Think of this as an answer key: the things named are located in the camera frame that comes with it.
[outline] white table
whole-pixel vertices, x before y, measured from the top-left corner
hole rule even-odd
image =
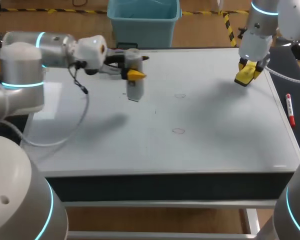
[[[268,72],[248,87],[234,83],[238,49],[151,50],[144,55],[145,95],[128,101],[125,82],[78,74],[90,109],[77,135],[58,148],[25,146],[46,177],[175,173],[284,173],[300,163],[300,149]],[[46,107],[25,133],[40,143],[67,135],[84,107],[64,69],[46,74]],[[271,208],[275,201],[72,202],[66,206]],[[252,239],[252,235],[84,233],[83,238]]]

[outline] black cable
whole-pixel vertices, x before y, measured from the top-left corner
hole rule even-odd
[[[81,89],[81,91],[82,91],[84,94],[87,95],[87,94],[89,93],[88,89],[86,89],[86,87],[83,86],[83,85],[77,80],[77,73],[78,73],[78,70],[79,70],[80,68],[82,68],[83,66],[85,66],[86,64],[87,64],[86,62],[79,62],[79,61],[73,62],[73,63],[69,64],[69,66],[68,66],[68,71],[69,71],[71,77],[73,78],[74,84],[77,85],[77,86]],[[74,74],[71,72],[71,69],[70,69],[72,66],[74,66],[74,68],[75,68]]]
[[[74,7],[82,7],[82,6],[86,5],[87,3],[88,3],[88,0],[85,0],[85,3],[77,5],[77,4],[75,4],[75,0],[72,0],[72,6],[74,6]]]

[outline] metal table frame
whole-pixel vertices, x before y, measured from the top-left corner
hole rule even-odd
[[[276,201],[98,201],[64,202],[63,204],[65,207],[240,208],[244,210],[244,220],[248,230],[248,234],[69,231],[67,239],[246,240],[255,239],[260,231],[257,209],[273,209]]]

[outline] light blue plastic bin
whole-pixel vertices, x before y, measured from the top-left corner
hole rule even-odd
[[[169,48],[182,11],[179,0],[109,0],[107,16],[117,44]]]

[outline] wooden floor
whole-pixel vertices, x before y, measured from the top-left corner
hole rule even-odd
[[[225,0],[224,10],[248,10],[250,0]],[[106,10],[107,0],[88,0],[76,9]],[[4,8],[72,9],[71,0],[3,0]],[[180,0],[183,11],[215,10],[214,0]],[[234,35],[239,34],[247,16],[230,15]],[[115,47],[112,26],[106,14],[69,12],[5,12],[0,15],[0,32],[63,32],[83,38],[103,35]],[[184,15],[177,21],[173,47],[230,47],[227,29],[219,15]],[[135,231],[182,233],[245,233],[239,209],[180,208],[78,208],[67,209],[69,228],[73,231]],[[271,210],[258,211],[260,225],[271,216]]]

